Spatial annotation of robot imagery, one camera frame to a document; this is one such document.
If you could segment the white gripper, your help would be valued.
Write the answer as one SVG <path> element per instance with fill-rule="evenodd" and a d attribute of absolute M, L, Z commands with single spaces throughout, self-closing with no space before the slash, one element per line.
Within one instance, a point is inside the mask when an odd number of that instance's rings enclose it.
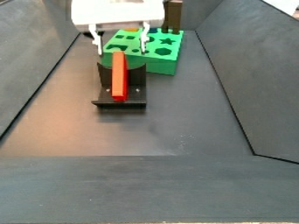
<path fill-rule="evenodd" d="M 71 20 L 80 32 L 89 31 L 97 55 L 103 53 L 97 29 L 111 31 L 143 26 L 140 49 L 144 54 L 149 28 L 164 23 L 164 0 L 71 0 Z"/>

